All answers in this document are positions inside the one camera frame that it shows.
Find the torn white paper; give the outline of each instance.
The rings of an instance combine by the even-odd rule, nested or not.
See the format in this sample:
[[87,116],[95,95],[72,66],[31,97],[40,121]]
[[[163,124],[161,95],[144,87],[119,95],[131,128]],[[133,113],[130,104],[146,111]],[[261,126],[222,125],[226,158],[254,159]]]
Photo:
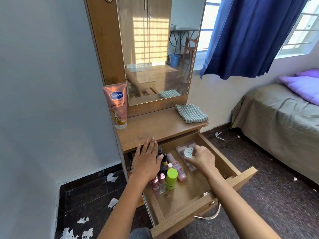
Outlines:
[[219,138],[219,139],[221,139],[221,140],[224,140],[224,141],[225,141],[225,139],[222,139],[222,138],[220,138],[220,137],[219,137],[219,135],[220,135],[221,133],[222,133],[222,132],[220,132],[220,133],[215,132],[215,137],[217,137],[217,138]]
[[109,208],[113,208],[119,200],[112,198],[111,202],[108,204]]
[[93,237],[93,228],[90,228],[88,231],[84,231],[82,233],[82,239],[90,239],[90,237]]
[[70,230],[70,232],[69,232],[69,229],[70,229],[70,227],[64,228],[61,239],[76,239],[76,238],[78,238],[78,236],[75,237],[73,235],[73,229]]
[[113,177],[113,173],[110,173],[110,174],[108,174],[107,175],[107,177],[106,177],[106,180],[108,181],[108,182],[115,182],[115,180],[118,178],[118,177]]
[[81,218],[80,220],[78,220],[78,224],[84,224],[85,222],[87,222],[87,221],[89,221],[89,218],[87,217],[86,219],[85,219],[85,217],[83,217],[83,218]]

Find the vaseline logo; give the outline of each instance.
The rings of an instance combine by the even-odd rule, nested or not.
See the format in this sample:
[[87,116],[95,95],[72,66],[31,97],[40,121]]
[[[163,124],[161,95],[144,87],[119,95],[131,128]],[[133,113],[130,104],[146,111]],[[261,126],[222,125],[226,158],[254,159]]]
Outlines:
[[115,92],[111,93],[110,96],[111,96],[112,100],[119,100],[123,97],[123,93],[120,91],[115,91]]

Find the wooden drawer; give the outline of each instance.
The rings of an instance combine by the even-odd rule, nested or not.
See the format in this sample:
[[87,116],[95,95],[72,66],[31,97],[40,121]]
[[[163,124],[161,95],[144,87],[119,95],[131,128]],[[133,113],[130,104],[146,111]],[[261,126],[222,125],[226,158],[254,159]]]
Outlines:
[[152,187],[147,185],[143,192],[143,199],[153,224],[151,233],[154,239],[168,238],[190,222],[193,216],[202,215],[217,205],[217,198],[210,191],[204,176],[198,171],[190,172],[187,165],[176,152],[177,146],[194,141],[199,146],[207,147],[216,157],[215,165],[221,175],[236,190],[240,189],[256,172],[254,167],[239,172],[217,148],[215,148],[200,132],[187,134],[159,142],[163,153],[171,153],[181,164],[187,180],[177,180],[175,189],[166,190],[155,197]]

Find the blue curtain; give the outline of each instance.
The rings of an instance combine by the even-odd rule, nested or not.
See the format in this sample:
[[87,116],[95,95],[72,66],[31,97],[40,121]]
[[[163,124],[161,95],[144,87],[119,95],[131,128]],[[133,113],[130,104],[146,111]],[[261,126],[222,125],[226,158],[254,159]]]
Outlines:
[[222,0],[201,78],[268,72],[307,0]]

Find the dark tile floor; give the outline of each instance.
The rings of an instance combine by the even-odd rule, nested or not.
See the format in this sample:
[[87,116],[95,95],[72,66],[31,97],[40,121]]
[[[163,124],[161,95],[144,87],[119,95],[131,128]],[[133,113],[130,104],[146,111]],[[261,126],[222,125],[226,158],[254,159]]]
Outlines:
[[[215,137],[214,132],[204,135],[241,172],[254,166],[258,172],[242,187],[240,195],[282,238],[319,238],[319,194],[297,172],[289,169],[263,149],[234,129],[226,129]],[[111,213],[108,208],[112,198],[118,199],[126,184],[123,171],[115,183],[107,182],[106,176],[65,191],[64,209],[59,208],[60,239],[63,228],[70,227],[74,235],[81,237],[84,230],[93,227],[93,239]],[[81,217],[89,217],[85,224],[77,224]],[[132,230],[138,227],[151,228],[145,206],[136,210]],[[238,238],[225,212],[221,210],[212,221],[194,221],[171,239],[185,238]]]

